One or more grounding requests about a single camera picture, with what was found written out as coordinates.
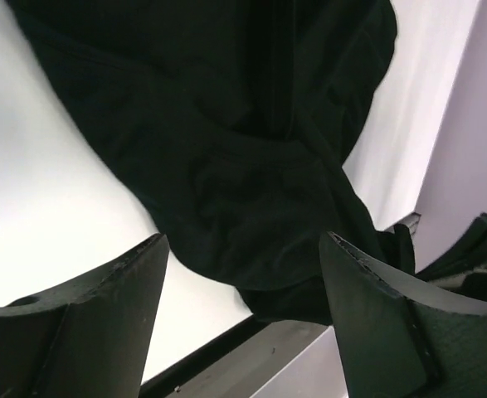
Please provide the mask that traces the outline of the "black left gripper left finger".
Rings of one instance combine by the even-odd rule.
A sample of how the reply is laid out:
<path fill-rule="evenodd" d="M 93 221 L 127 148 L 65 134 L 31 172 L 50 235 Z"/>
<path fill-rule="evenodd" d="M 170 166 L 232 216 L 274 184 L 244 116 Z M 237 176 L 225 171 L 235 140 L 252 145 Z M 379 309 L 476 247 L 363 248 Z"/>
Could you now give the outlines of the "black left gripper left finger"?
<path fill-rule="evenodd" d="M 167 263 L 168 240 L 155 234 L 0 307 L 0 397 L 138 396 Z"/>

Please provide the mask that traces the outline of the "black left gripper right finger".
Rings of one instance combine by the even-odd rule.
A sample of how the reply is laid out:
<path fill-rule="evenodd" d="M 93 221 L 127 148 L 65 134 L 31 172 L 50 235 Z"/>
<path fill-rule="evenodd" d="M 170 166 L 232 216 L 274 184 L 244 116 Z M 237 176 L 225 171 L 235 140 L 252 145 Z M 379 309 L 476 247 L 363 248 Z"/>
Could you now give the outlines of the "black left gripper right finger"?
<path fill-rule="evenodd" d="M 366 255 L 319 242 L 329 308 L 352 397 L 487 397 L 487 302 Z"/>

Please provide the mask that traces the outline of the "black t shirt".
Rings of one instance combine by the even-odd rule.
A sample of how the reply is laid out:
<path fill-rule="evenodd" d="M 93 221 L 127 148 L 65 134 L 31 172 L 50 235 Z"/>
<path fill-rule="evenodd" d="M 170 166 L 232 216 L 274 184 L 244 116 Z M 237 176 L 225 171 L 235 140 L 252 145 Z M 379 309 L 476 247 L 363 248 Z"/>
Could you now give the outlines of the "black t shirt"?
<path fill-rule="evenodd" d="M 389 1 L 11 1 L 57 97 L 178 260 L 259 319 L 329 325 L 319 237 L 397 269 L 343 165 L 390 66 Z"/>

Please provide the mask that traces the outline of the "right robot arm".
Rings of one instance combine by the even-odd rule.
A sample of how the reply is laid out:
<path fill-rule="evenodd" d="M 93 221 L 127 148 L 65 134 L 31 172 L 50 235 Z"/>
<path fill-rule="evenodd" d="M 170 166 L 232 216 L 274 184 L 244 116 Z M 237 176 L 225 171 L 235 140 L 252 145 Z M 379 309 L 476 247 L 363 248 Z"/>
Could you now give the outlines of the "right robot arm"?
<path fill-rule="evenodd" d="M 435 286 L 487 302 L 487 212 L 437 260 L 416 274 Z"/>

